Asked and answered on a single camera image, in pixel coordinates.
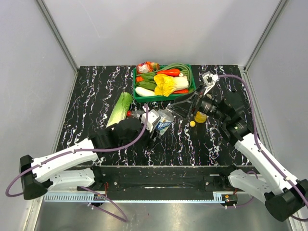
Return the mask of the clear water bottle white cap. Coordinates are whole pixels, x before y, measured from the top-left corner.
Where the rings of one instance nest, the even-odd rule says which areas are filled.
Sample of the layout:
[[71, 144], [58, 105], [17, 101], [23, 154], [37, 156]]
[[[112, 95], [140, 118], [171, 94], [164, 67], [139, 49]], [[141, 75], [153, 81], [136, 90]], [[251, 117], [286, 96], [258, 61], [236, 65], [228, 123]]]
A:
[[172, 112], [168, 109], [159, 109], [157, 113], [160, 115], [160, 120], [158, 121], [155, 129], [157, 130], [159, 136], [163, 136], [169, 126], [173, 123], [174, 117]]

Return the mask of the yellow juice bottle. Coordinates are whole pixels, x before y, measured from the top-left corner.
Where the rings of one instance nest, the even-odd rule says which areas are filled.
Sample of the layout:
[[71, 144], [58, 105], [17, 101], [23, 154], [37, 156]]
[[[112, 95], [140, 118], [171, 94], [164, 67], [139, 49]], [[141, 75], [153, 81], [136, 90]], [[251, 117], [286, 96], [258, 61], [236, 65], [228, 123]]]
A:
[[196, 121], [196, 123], [202, 124], [206, 122], [207, 115], [198, 111], [194, 117], [194, 120]]

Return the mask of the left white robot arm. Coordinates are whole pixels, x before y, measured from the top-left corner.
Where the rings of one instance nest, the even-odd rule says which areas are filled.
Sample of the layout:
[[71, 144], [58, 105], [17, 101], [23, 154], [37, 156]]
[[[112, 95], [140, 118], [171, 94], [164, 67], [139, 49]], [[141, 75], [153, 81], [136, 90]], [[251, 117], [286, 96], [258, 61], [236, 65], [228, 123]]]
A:
[[110, 125], [77, 144], [62, 151], [33, 158], [20, 158], [20, 180], [22, 196], [32, 200], [50, 190], [91, 187], [99, 190], [104, 178], [88, 169], [86, 174], [71, 170], [72, 167], [88, 161], [95, 161], [110, 152], [126, 149], [134, 144], [148, 147], [157, 134], [158, 121], [155, 119], [128, 118]]

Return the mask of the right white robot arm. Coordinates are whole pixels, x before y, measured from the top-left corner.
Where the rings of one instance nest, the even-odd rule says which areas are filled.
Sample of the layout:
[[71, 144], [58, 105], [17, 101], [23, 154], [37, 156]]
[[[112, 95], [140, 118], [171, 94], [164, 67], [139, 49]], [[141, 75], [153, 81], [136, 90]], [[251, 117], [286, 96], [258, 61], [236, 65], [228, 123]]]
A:
[[178, 97], [167, 106], [173, 113], [187, 118], [203, 113], [222, 122], [222, 137], [241, 152], [262, 175], [263, 180], [250, 177], [230, 167], [219, 178], [219, 185], [228, 191], [240, 189], [265, 204], [278, 221], [285, 221], [308, 204], [308, 181], [299, 180], [284, 168], [259, 140], [254, 127], [242, 116], [244, 104], [236, 92], [228, 92], [220, 102], [203, 88]]

